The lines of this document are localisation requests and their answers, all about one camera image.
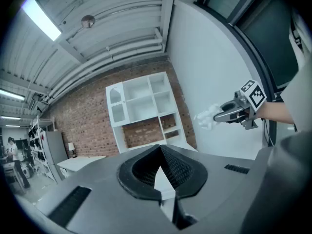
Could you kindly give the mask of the small white side desk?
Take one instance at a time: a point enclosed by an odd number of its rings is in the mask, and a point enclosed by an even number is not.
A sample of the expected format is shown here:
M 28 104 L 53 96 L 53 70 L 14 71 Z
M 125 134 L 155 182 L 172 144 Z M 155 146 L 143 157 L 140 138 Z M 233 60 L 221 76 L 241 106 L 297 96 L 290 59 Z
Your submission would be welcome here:
M 65 178 L 68 178 L 73 173 L 79 171 L 86 165 L 103 158 L 106 158 L 106 156 L 78 156 L 75 158 L 64 160 L 57 165 L 60 167 L 60 171 L 63 176 Z

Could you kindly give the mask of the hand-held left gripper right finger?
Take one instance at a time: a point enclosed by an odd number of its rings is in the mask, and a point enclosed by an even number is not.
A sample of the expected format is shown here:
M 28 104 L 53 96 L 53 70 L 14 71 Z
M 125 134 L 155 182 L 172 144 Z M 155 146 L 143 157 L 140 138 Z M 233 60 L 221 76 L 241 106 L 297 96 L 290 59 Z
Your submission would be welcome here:
M 241 186 L 246 174 L 226 169 L 226 165 L 235 165 L 251 169 L 254 159 L 216 156 L 196 152 L 174 145 L 160 145 L 171 148 L 174 154 L 181 154 L 200 162 L 207 170 L 208 177 L 200 191 L 192 197 L 182 198 L 179 203 L 184 212 L 196 219 L 208 215 L 222 215 L 222 218 L 243 219 L 250 205 L 243 198 L 236 198 L 236 191 Z

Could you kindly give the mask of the grey tall cabinet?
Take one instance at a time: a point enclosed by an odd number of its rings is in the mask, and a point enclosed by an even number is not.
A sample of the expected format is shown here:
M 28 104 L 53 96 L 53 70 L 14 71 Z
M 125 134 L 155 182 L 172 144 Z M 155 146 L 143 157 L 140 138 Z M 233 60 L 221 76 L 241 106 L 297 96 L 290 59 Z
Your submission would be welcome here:
M 62 174 L 58 163 L 68 159 L 65 150 L 62 134 L 59 131 L 45 131 L 43 133 L 43 149 L 46 155 L 48 166 L 56 183 L 62 182 L 65 177 Z

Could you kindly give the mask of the person's right forearm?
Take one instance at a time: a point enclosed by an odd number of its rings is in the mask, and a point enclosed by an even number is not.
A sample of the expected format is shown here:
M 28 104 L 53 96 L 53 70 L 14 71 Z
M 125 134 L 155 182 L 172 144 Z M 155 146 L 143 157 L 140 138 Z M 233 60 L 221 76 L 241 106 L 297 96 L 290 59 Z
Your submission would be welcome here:
M 294 120 L 283 102 L 264 102 L 256 112 L 256 118 L 294 124 Z

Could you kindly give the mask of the white open shelf cabinet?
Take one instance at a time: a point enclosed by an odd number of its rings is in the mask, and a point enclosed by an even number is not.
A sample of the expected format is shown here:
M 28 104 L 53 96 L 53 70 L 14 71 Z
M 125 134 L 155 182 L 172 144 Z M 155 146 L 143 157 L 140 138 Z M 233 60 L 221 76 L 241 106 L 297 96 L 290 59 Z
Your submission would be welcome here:
M 136 148 L 169 144 L 187 147 L 182 120 L 165 72 L 141 76 L 106 87 L 107 107 L 113 134 L 120 153 Z M 126 126 L 148 120 L 159 124 L 159 140 L 133 141 L 124 133 Z

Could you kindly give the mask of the white metal storage rack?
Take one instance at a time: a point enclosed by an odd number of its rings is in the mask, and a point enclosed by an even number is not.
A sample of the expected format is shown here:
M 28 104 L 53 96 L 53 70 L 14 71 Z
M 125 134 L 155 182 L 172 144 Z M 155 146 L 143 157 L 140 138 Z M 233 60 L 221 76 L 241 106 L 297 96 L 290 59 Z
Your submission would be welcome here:
M 37 174 L 50 178 L 55 183 L 57 183 L 57 180 L 53 175 L 51 168 L 49 167 L 50 163 L 47 159 L 47 151 L 43 147 L 43 134 L 50 125 L 53 125 L 53 129 L 55 129 L 53 119 L 40 118 L 39 116 L 36 116 L 31 121 L 31 125 L 28 131 L 28 136 L 30 138 L 29 145 L 31 150 L 31 157 L 34 163 L 34 171 Z

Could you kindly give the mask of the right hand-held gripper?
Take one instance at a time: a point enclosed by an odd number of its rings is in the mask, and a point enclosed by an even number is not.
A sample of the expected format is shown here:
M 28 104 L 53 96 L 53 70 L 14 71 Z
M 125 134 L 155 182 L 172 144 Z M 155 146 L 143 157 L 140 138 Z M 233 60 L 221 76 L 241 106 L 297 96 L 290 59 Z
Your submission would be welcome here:
M 262 87 L 256 80 L 250 79 L 234 93 L 234 100 L 220 106 L 223 111 L 214 116 L 214 121 L 241 123 L 246 130 L 257 128 L 255 116 L 265 101 L 266 94 Z

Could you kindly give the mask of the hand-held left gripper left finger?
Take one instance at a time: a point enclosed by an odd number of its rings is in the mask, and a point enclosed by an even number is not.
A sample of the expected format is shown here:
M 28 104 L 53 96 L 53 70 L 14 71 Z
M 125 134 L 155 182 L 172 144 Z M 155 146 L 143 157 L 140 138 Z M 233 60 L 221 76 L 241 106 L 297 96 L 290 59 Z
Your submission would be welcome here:
M 117 170 L 126 160 L 143 153 L 138 148 L 96 160 L 51 189 L 36 205 L 48 216 L 76 187 L 89 188 L 67 230 L 77 234 L 171 234 L 174 225 L 156 201 L 134 198 L 117 179 Z

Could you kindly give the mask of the white ceiling pipe bundle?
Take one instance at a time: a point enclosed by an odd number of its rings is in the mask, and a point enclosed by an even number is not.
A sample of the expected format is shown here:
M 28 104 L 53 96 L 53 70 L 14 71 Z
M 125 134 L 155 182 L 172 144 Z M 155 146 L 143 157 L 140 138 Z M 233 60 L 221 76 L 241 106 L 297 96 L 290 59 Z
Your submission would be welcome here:
M 86 78 L 99 68 L 140 54 L 157 51 L 161 52 L 163 50 L 163 46 L 164 39 L 160 31 L 155 28 L 154 37 L 152 39 L 142 39 L 115 48 L 108 48 L 104 53 L 94 57 L 67 74 L 52 89 L 52 91 L 44 97 L 43 102 L 49 104 L 70 86 L 76 84 L 79 80 Z

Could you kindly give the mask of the round ceiling dome sensor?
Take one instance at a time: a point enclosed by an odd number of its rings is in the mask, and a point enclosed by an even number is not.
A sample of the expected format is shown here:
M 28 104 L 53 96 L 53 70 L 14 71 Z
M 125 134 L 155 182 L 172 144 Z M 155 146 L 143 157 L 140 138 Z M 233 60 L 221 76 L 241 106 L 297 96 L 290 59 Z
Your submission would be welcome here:
M 96 19 L 92 15 L 86 15 L 81 19 L 81 25 L 83 28 L 92 28 Z

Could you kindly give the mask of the black framed window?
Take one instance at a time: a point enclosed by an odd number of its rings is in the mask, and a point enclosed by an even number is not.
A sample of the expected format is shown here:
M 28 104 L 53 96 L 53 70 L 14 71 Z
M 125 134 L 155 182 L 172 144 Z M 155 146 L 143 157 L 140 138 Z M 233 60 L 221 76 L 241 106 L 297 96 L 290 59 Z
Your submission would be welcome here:
M 195 5 L 219 20 L 251 58 L 269 101 L 281 93 L 298 71 L 289 41 L 292 9 L 283 0 L 196 0 Z

